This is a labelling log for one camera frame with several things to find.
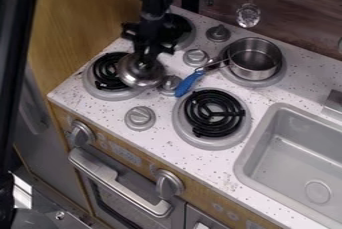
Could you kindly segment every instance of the oven door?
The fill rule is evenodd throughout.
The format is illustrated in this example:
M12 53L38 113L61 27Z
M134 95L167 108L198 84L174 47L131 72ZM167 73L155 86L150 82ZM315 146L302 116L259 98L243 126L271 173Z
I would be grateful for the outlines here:
M182 229L185 202L161 200L155 184L91 146L74 148L70 162L81 172L95 215L115 229Z

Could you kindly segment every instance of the blue handle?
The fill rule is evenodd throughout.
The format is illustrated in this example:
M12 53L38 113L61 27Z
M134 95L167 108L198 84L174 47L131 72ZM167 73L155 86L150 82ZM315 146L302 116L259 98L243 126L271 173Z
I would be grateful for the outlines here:
M178 87L175 90L175 97L181 97L185 95L192 87L192 85L203 75L205 71L195 71L193 74L190 74L186 77L181 83L179 83Z

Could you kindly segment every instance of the speckled countertop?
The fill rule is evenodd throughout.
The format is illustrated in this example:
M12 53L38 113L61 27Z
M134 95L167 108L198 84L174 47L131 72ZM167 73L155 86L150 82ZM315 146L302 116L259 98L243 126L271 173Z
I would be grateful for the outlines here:
M188 17L196 25L196 40L187 49L200 48L210 56L216 56L228 43L237 39L262 37L271 40L282 50L288 69L286 76L273 86L259 89L241 87L226 80L220 72L205 77L197 85L225 89L239 96L248 105L252 115L252 130L241 144L224 151L205 151L185 143L172 126L172 108L176 98L160 95L156 90L147 90L128 101L107 102L96 99L89 95L82 85L80 72L84 66L52 91L48 95L49 100L278 225L298 229L325 228L240 183L233 173L233 164L270 105L277 102L290 103L324 117L321 115L322 106L330 90L342 91L342 63L231 25L226 25L232 33L231 39L215 44L206 39L205 31L216 26L218 21L178 8L172 8L172 12ZM118 39L102 53L112 51L132 51L131 43ZM192 73L193 68L183 63L183 54L184 51L177 51L173 57L160 56L160 61L164 63L169 74L184 78ZM156 112L157 122L153 128L144 132L134 132L127 128L123 118L125 113L135 106L148 106ZM229 211L215 205L213 207L218 212L226 212L229 215Z

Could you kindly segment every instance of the oven handle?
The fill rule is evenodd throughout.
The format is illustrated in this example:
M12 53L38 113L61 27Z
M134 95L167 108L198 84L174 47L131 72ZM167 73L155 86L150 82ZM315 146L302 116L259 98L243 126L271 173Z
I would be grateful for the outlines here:
M76 147L72 149L69 153L69 161L93 181L116 193L129 203L154 217L167 217L173 209L172 205L164 200L160 200L158 204L153 205L130 189L121 185L117 181L117 171L108 167L94 155L81 148Z

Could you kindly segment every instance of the sink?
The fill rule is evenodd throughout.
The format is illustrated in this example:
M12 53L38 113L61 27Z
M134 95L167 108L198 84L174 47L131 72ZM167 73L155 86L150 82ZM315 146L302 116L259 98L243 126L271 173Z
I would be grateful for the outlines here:
M234 165L239 181L328 228L342 228L342 127L271 106Z

